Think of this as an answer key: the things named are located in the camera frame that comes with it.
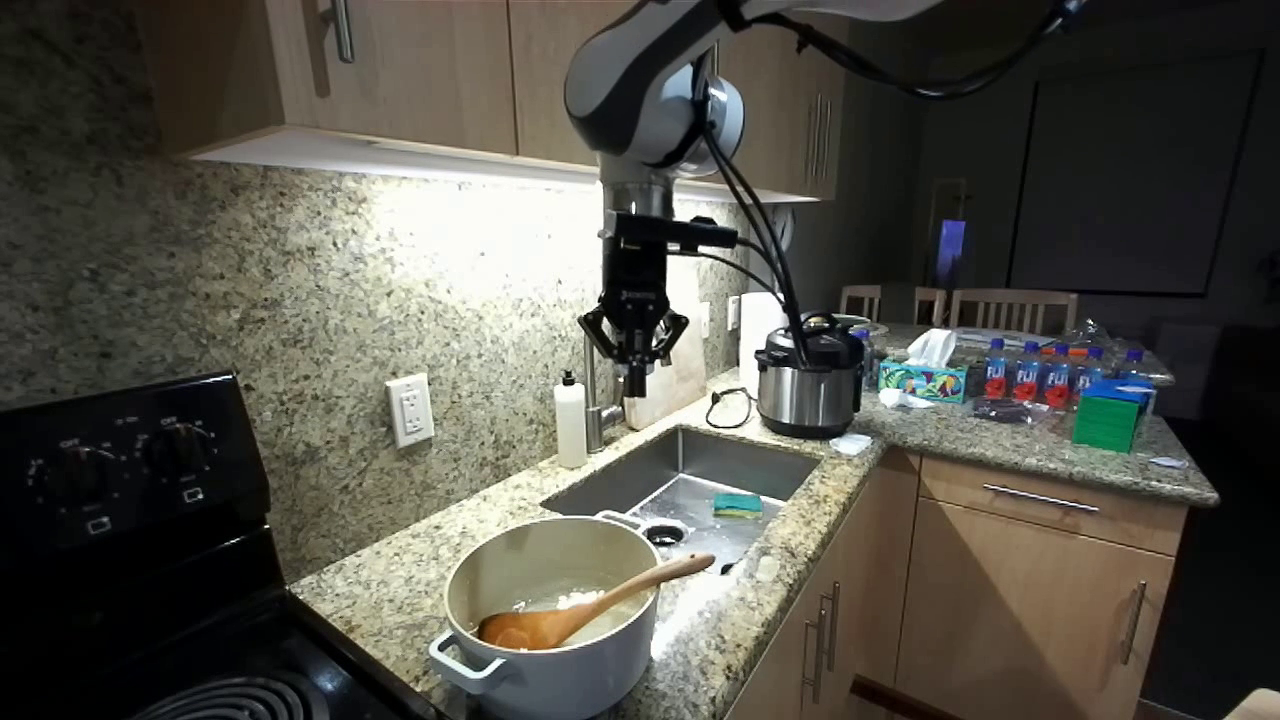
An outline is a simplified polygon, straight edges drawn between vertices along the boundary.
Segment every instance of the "white pot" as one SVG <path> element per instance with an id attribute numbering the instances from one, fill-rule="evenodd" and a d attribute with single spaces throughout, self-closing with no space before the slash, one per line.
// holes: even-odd
<path id="1" fill-rule="evenodd" d="M 478 630 L 522 606 L 544 610 L 573 591 L 604 591 L 654 565 L 661 565 L 657 548 L 611 519 L 566 516 L 500 533 L 452 568 L 446 585 L 450 634 L 432 640 L 430 661 L 496 717 L 598 717 L 624 700 L 649 668 L 657 591 L 604 612 L 566 649 L 496 649 Z"/>

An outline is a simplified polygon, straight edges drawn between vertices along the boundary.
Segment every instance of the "sponge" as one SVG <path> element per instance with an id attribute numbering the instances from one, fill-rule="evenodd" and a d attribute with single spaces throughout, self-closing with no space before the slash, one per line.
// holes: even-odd
<path id="1" fill-rule="evenodd" d="M 757 519 L 762 511 L 764 511 L 762 498 L 740 498 L 740 493 L 714 498 L 714 516 L 721 519 Z"/>

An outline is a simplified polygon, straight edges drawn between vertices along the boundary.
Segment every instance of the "robotic arm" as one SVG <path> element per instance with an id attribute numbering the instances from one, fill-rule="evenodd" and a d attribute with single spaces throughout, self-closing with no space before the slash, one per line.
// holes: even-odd
<path id="1" fill-rule="evenodd" d="M 689 329 L 664 298 L 670 252 L 740 245 L 708 219 L 674 219 L 674 173 L 704 163 L 708 156 L 733 156 L 746 131 L 746 100 L 716 76 L 708 57 L 714 44 L 757 20 L 773 20 L 803 38 L 800 26 L 779 20 L 775 14 L 908 20 L 932 4 L 939 0 L 641 0 L 573 57 L 566 109 L 578 131 L 600 154 L 604 181 L 604 293 L 600 304 L 579 315 L 579 329 L 598 354 L 624 365 L 629 395 L 646 395 L 649 365 L 670 360 L 674 345 Z M 1060 14 L 1039 29 L 1039 38 L 1057 33 L 1079 4 L 1085 0 L 1060 0 Z M 824 38 L 803 39 L 845 67 L 867 76 L 879 73 Z M 790 320 L 795 329 L 800 310 L 792 287 L 783 287 L 783 304 L 792 304 Z"/>

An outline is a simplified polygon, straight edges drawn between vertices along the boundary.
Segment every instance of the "stove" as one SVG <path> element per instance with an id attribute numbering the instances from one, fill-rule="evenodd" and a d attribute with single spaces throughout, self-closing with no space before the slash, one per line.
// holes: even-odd
<path id="1" fill-rule="evenodd" d="M 437 717 L 283 588 L 238 378 L 0 412 L 0 717 Z"/>

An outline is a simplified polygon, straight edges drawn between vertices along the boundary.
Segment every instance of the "sink basin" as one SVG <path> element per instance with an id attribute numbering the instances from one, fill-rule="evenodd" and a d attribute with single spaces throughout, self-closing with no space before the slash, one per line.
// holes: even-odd
<path id="1" fill-rule="evenodd" d="M 621 511 L 657 548 L 714 553 L 730 574 L 803 483 L 818 457 L 674 428 L 544 502 L 554 511 Z"/>

